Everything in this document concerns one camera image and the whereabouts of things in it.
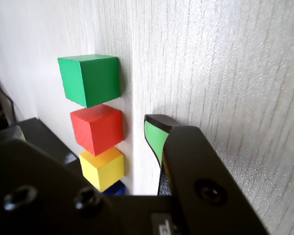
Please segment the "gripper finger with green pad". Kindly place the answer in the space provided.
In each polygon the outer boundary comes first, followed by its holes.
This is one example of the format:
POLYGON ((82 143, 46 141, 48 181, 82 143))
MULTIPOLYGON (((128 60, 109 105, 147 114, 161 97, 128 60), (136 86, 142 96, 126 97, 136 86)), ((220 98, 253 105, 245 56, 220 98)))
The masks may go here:
POLYGON ((147 114, 145 139, 178 201, 190 235, 265 235, 267 230, 213 147, 196 126, 147 114))
POLYGON ((0 235, 115 235, 107 201, 54 158, 0 136, 0 235))

